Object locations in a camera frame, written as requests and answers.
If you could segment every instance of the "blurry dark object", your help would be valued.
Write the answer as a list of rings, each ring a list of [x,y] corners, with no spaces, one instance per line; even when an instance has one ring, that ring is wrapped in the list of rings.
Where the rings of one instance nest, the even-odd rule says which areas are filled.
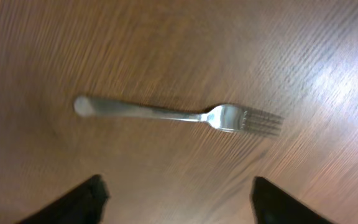
[[[258,224],[331,223],[263,177],[254,179],[251,200]]]
[[[108,197],[101,176],[94,175],[56,202],[19,223],[96,224],[101,220]]]

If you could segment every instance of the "silver fork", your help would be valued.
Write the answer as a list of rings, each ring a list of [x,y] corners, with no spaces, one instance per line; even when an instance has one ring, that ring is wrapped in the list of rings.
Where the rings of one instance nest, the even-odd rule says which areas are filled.
[[[262,136],[278,136],[281,116],[236,105],[219,105],[207,113],[184,113],[161,108],[124,103],[117,100],[79,96],[74,109],[80,116],[121,116],[136,118],[174,119],[208,123],[227,132],[249,132]]]

